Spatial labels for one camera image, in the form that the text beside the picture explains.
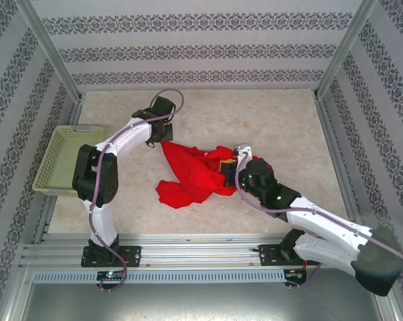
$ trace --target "black mounting plate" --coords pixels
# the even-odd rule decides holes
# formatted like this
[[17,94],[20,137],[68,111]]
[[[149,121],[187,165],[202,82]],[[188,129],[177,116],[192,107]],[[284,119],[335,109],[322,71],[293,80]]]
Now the black mounting plate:
[[[280,266],[280,265],[304,265],[304,261],[296,257],[289,260],[280,253],[279,244],[260,244],[258,246],[258,252],[260,253],[261,266]],[[307,265],[318,265],[318,262],[307,261]]]
[[[122,246],[120,245],[118,249],[118,254],[125,259],[128,268],[138,268],[141,262],[141,251],[140,246]],[[105,265],[105,263],[94,261],[89,255],[90,246],[86,246],[82,252],[81,266],[83,268],[119,268],[123,264],[119,259],[115,261],[112,265]]]

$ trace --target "basket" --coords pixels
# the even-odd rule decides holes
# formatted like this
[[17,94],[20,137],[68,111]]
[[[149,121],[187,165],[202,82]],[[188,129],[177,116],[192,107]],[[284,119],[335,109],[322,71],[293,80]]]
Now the basket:
[[42,159],[32,189],[50,196],[77,197],[72,188],[76,157],[84,144],[103,140],[101,126],[57,126]]

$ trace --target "beige floor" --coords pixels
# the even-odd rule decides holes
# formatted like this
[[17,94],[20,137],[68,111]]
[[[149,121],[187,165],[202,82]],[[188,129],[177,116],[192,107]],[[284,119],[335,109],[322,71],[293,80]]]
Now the beige floor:
[[[81,124],[101,124],[108,136],[149,104],[154,91],[89,92]],[[174,141],[202,149],[248,142],[277,179],[321,207],[346,217],[328,148],[310,90],[185,90],[184,109],[173,119]],[[179,104],[176,93],[166,97]],[[292,228],[251,209],[237,194],[212,195],[203,204],[172,209],[155,187],[176,181],[160,146],[139,145],[119,164],[113,201],[119,233],[270,233]],[[88,233],[78,199],[59,197],[49,233]]]

